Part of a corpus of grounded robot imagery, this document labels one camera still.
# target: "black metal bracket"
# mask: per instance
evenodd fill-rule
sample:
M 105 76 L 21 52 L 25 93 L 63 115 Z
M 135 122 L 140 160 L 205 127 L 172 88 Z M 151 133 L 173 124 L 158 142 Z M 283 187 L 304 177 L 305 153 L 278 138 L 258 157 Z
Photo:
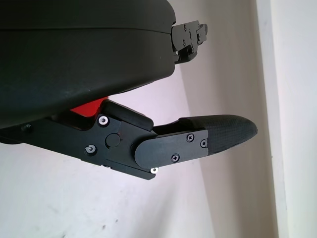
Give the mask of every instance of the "black metal bracket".
M 185 131 L 143 141 L 135 161 L 145 169 L 172 165 L 208 155 L 207 130 Z
M 90 118 L 68 111 L 0 130 L 4 143 L 27 143 L 143 179 L 153 179 L 158 167 L 207 156 L 207 144 L 200 144 L 207 137 L 206 130 L 177 124 L 155 128 L 150 118 L 110 100 Z
M 172 28 L 175 64 L 189 62 L 196 57 L 198 46 L 207 40 L 208 27 L 193 21 Z

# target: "black plastic housing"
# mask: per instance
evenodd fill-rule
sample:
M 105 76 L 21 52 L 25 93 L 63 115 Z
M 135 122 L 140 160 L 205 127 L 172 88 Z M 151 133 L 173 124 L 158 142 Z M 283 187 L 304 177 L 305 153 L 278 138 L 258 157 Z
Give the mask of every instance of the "black plastic housing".
M 173 74 L 166 0 L 0 0 L 0 128 Z

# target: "red plastic part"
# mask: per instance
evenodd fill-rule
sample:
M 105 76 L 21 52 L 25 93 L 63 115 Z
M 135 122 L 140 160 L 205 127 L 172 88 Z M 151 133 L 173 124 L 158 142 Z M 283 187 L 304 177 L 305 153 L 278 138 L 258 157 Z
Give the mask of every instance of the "red plastic part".
M 105 99 L 107 98 L 101 98 L 93 102 L 81 105 L 77 108 L 72 109 L 72 111 L 84 117 L 92 117 L 96 114 L 101 102 Z

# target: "white wall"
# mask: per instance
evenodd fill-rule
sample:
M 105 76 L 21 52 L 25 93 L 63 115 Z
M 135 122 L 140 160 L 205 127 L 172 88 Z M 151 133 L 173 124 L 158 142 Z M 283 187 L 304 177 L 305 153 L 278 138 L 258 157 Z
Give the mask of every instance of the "white wall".
M 270 14 L 259 7 L 267 2 L 258 1 L 259 19 Z M 268 49 L 263 40 L 262 52 L 269 51 L 264 60 L 273 59 L 276 65 L 275 83 L 268 77 L 265 83 L 271 145 L 282 150 L 272 158 L 279 232 L 281 238 L 312 238 L 317 237 L 317 2 L 270 4 L 272 31 L 263 27 L 260 32 L 262 39 L 272 35 L 274 43 Z
M 234 114 L 253 120 L 259 134 L 201 159 L 217 238 L 274 237 L 270 151 L 262 72 L 258 70 L 250 0 L 171 0 L 178 23 L 208 24 L 208 40 L 181 65 L 193 115 Z

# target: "black screw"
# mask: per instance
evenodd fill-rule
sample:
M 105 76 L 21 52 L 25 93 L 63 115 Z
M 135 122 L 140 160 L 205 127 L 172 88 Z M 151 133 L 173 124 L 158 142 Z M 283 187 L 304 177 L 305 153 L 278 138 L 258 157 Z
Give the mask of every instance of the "black screw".
M 172 158 L 171 158 L 171 161 L 172 161 L 173 163 L 178 162 L 178 161 L 179 161 L 179 155 L 178 155 L 178 154 L 174 154 L 174 155 L 172 156 Z
M 93 155 L 95 155 L 97 153 L 97 148 L 94 145 L 88 145 L 85 148 L 85 152 L 86 152 L 87 155 L 93 156 Z
M 194 140 L 194 135 L 193 134 L 188 134 L 186 137 L 187 142 L 192 142 Z
M 206 147 L 207 147 L 207 141 L 206 141 L 206 140 L 202 140 L 202 141 L 200 142 L 200 146 L 201 146 L 202 148 L 206 148 Z
M 32 126 L 30 124 L 23 125 L 21 127 L 21 131 L 26 132 L 26 133 L 30 133 L 30 132 L 32 132 Z

